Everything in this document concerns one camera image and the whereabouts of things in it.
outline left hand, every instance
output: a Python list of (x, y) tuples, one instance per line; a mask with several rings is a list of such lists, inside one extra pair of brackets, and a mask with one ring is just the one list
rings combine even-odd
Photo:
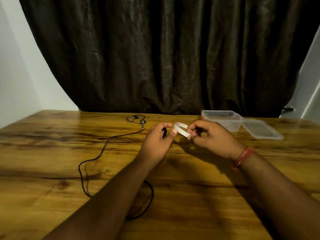
[(163, 128), (171, 128), (171, 123), (159, 123), (154, 125), (146, 135), (142, 147), (138, 153), (137, 159), (146, 160), (152, 163), (152, 166), (158, 165), (166, 156), (174, 137), (177, 135), (177, 130), (173, 129), (162, 138)]

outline plastic container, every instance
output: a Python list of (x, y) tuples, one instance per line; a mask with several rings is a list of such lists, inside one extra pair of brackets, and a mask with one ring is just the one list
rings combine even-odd
[(258, 139), (282, 140), (283, 135), (279, 134), (274, 128), (265, 121), (255, 119), (243, 119), (242, 126)]
[(218, 122), (230, 132), (237, 132), (243, 117), (231, 110), (202, 110), (202, 119)]

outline black cable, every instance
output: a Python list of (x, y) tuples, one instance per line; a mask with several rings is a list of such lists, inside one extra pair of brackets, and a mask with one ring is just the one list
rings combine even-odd
[[(143, 116), (143, 118), (140, 120), (140, 122), (134, 122), (135, 119), (138, 119), (138, 116)], [(101, 157), (101, 155), (102, 155), (104, 149), (106, 148), (108, 142), (111, 141), (112, 139), (117, 138), (117, 137), (121, 137), (121, 136), (129, 136), (129, 135), (133, 135), (133, 134), (137, 134), (137, 133), (142, 132), (142, 131), (144, 130), (144, 126), (143, 126), (143, 125), (146, 123), (146, 121), (144, 121), (145, 116), (142, 115), (142, 114), (136, 114), (136, 115), (132, 116), (132, 119), (133, 119), (133, 120), (131, 121), (131, 120), (129, 120), (129, 117), (128, 117), (128, 118), (126, 119), (126, 121), (127, 121), (127, 122), (130, 122), (130, 123), (141, 124), (141, 125), (142, 125), (142, 129), (141, 129), (141, 130), (139, 130), (139, 131), (137, 131), (137, 132), (133, 132), (133, 133), (128, 133), (128, 134), (124, 134), (124, 135), (118, 135), (118, 136), (112, 136), (112, 137), (110, 137), (110, 138), (106, 141), (106, 143), (104, 144), (104, 146), (103, 146), (103, 148), (102, 148), (101, 153), (99, 154), (99, 156), (97, 156), (96, 158), (93, 158), (93, 159), (89, 159), (89, 160), (83, 161), (83, 162), (81, 162), (81, 163), (79, 164), (78, 170), (79, 170), (79, 173), (80, 173), (82, 190), (83, 190), (83, 192), (86, 194), (87, 197), (91, 198), (92, 195), (89, 194), (89, 192), (87, 192), (86, 189), (85, 189), (84, 180), (83, 180), (83, 175), (82, 175), (82, 172), (81, 172), (81, 169), (80, 169), (81, 165), (84, 164), (84, 163), (87, 163), (87, 162), (91, 162), (91, 161), (97, 160), (99, 157)], [(144, 182), (146, 185), (148, 185), (148, 186), (150, 187), (150, 189), (151, 189), (152, 195), (151, 195), (151, 199), (150, 199), (150, 201), (149, 201), (149, 204), (148, 204), (148, 206), (146, 207), (146, 209), (145, 209), (141, 214), (139, 214), (139, 215), (137, 215), (137, 216), (135, 216), (135, 217), (129, 217), (129, 216), (127, 216), (127, 217), (126, 217), (127, 220), (135, 220), (135, 219), (141, 217), (143, 214), (145, 214), (145, 212), (148, 210), (149, 206), (151, 205), (151, 202), (152, 202), (153, 197), (154, 197), (153, 187), (152, 187), (151, 184), (148, 183), (146, 180), (144, 180), (143, 182)]]

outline wooden table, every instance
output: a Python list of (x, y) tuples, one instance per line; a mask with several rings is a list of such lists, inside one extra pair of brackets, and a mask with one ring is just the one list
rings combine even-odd
[[(0, 130), (0, 239), (41, 239), (88, 198), (78, 164), (96, 157), (107, 138), (141, 129), (128, 113), (41, 111)], [(96, 193), (137, 155), (158, 122), (190, 123), (198, 116), (146, 114), (146, 130), (119, 137), (87, 167)], [(320, 126), (295, 119), (264, 119), (282, 141), (235, 136), (320, 199)], [(229, 161), (177, 136), (166, 160), (149, 175), (154, 200), (141, 218), (126, 221), (119, 239), (271, 239), (277, 233), (241, 173)], [(144, 185), (133, 208), (146, 203)]]

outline curtain fold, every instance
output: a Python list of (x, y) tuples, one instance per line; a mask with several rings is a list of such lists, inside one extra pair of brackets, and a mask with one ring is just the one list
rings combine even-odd
[(278, 117), (320, 0), (20, 0), (82, 111)]

